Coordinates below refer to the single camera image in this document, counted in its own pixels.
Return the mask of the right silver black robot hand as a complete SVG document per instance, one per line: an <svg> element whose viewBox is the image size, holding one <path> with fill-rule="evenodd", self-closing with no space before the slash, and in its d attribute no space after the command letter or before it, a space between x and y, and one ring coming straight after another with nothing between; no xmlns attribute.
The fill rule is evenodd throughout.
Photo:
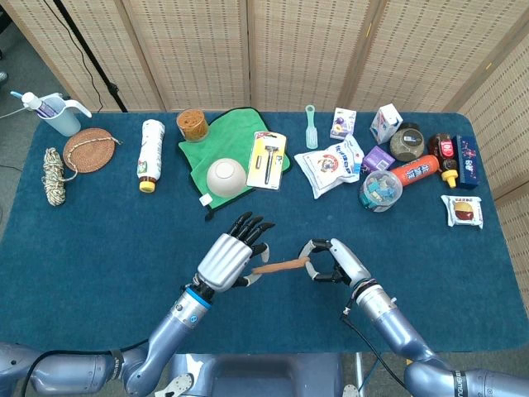
<svg viewBox="0 0 529 397"><path fill-rule="evenodd" d="M340 283L354 288L357 284L371 280L370 272L364 267L358 257L343 242L336 238L331 240L311 239L301 249L298 258L309 257L311 253L329 251L334 258L334 268L329 274L316 271L311 261L305 263L305 269L315 282Z"/></svg>

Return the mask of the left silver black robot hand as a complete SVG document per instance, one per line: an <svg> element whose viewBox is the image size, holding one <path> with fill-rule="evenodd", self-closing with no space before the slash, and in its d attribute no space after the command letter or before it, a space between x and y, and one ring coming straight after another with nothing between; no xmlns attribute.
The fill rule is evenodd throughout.
<svg viewBox="0 0 529 397"><path fill-rule="evenodd" d="M261 275L243 275L243 270L255 256L262 255L263 262L268 261L269 246L264 242L256 245L255 242L274 226L273 222L264 222L261 216L253 217L252 212L241 214L203 257L193 284L198 290L212 293L254 284Z"/></svg>

